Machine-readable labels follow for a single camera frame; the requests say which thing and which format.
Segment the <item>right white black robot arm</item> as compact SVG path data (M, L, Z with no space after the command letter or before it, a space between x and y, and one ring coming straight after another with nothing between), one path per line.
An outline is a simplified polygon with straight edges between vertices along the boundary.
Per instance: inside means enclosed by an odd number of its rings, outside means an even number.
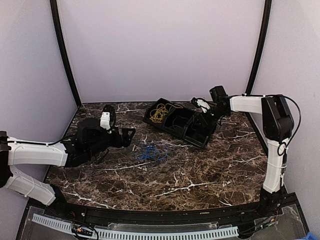
M287 151L299 127L288 105L289 97L282 94L234 95L229 96L223 86L210 91L212 103L203 98L193 98L192 104L202 110L203 124L216 125L220 119L232 112L259 114L267 139L267 168L255 213L266 217L275 208L274 199L282 194L284 175L287 167Z

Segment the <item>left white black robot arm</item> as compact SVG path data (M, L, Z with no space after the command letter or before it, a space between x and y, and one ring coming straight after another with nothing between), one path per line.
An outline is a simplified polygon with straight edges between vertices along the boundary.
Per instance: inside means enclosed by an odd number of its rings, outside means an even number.
M110 127L105 120L87 118L77 125L70 139L59 142L28 142L0 133L0 186L39 201L60 218L67 218L70 206L60 189L34 179L20 171L17 165L51 165L75 168L109 147L130 146L135 128Z

